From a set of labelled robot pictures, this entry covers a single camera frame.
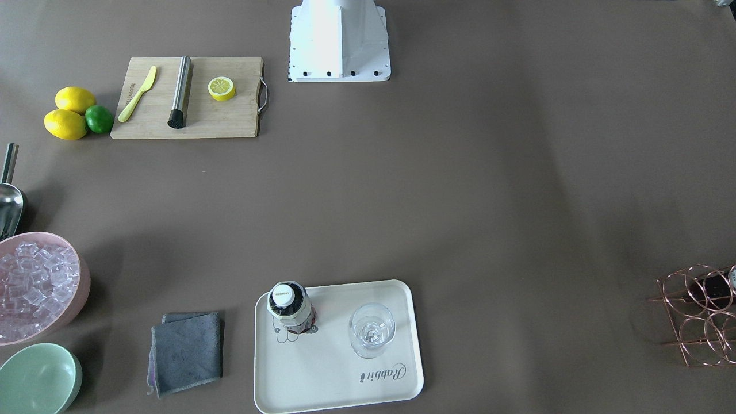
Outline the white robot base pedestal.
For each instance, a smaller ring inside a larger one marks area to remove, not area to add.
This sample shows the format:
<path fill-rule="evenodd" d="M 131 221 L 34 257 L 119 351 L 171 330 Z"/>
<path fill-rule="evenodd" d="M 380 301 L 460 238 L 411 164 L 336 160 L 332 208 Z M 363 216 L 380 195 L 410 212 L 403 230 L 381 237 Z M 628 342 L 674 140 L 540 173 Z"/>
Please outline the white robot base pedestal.
<path fill-rule="evenodd" d="M 303 1 L 291 10 L 290 82 L 384 82 L 386 11 L 373 1 Z"/>

